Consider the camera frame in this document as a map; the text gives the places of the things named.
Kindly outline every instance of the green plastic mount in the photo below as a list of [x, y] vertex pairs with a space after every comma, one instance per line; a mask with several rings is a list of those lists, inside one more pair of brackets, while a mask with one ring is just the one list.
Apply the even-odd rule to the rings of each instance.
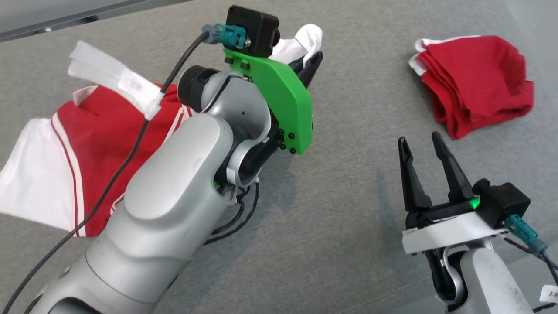
[[230, 68], [251, 77], [262, 93], [279, 128], [285, 131], [286, 149], [303, 154], [312, 142], [312, 98], [295, 72], [284, 63], [224, 51], [229, 62], [232, 59]]

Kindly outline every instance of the red cloth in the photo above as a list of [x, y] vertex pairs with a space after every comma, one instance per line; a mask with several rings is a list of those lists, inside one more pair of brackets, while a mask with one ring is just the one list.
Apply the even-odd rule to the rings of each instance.
[[[167, 90], [161, 109], [147, 126], [134, 158], [113, 184], [98, 212], [78, 236], [97, 236], [110, 218], [113, 202], [120, 197], [140, 166], [179, 126], [191, 116], [176, 94], [176, 86]], [[61, 127], [56, 127], [59, 119]], [[116, 170], [136, 142], [143, 114], [116, 92], [98, 86], [77, 106], [65, 103], [53, 117], [53, 127], [62, 141], [74, 180], [76, 225], [93, 209]], [[62, 140], [67, 137], [69, 145]]]
[[460, 139], [488, 125], [529, 113], [533, 82], [525, 57], [498, 36], [465, 37], [426, 46], [417, 56], [426, 73], [434, 115]]

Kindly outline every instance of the folded garment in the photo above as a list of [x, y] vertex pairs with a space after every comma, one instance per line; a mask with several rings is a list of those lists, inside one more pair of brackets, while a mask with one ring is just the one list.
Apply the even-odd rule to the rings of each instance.
[[[270, 58], [286, 64], [306, 60], [320, 50], [321, 36], [319, 27], [306, 25], [296, 39], [280, 40]], [[91, 213], [144, 121], [137, 104], [118, 92], [101, 85], [80, 89], [52, 118], [27, 123], [0, 172], [0, 212], [68, 231]], [[76, 236], [103, 231], [137, 169], [195, 113], [179, 101], [175, 85], [160, 105], [134, 158]]]
[[454, 139], [529, 113], [533, 82], [525, 57], [498, 36], [421, 39], [409, 65], [422, 76], [434, 115]]

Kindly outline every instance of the gray tablecloth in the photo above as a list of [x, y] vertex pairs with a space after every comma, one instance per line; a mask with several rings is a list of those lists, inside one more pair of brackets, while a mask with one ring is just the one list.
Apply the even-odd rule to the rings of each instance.
[[[405, 255], [401, 245], [406, 213], [396, 142], [402, 135], [434, 202], [448, 192], [430, 140], [440, 130], [472, 182], [513, 182], [532, 199], [526, 219], [556, 241], [558, 95], [541, 79], [543, 65], [499, 0], [203, 0], [4, 42], [0, 159], [8, 158], [29, 119], [51, 116], [88, 85], [66, 74], [78, 40], [161, 82], [202, 25], [224, 22], [233, 3], [278, 16], [284, 36], [309, 22], [323, 28], [325, 58], [310, 88], [314, 142], [304, 156], [271, 158], [250, 223], [202, 248], [158, 313], [381, 313], [432, 294], [426, 259]], [[452, 141], [407, 61], [418, 38], [471, 34], [499, 35], [526, 55], [536, 105], [524, 118]], [[186, 66], [225, 69], [223, 58], [220, 48], [205, 45]], [[0, 216], [0, 304], [63, 234]], [[61, 249], [16, 309], [88, 243], [72, 239]], [[498, 241], [496, 247], [506, 261], [521, 254]]]

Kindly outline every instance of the green light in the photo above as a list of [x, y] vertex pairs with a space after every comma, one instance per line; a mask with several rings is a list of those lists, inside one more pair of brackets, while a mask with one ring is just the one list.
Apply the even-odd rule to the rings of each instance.
[[469, 201], [469, 204], [471, 204], [471, 206], [473, 207], [473, 210], [476, 210], [477, 206], [479, 206], [479, 204], [480, 204], [480, 199], [479, 198], [473, 198]]

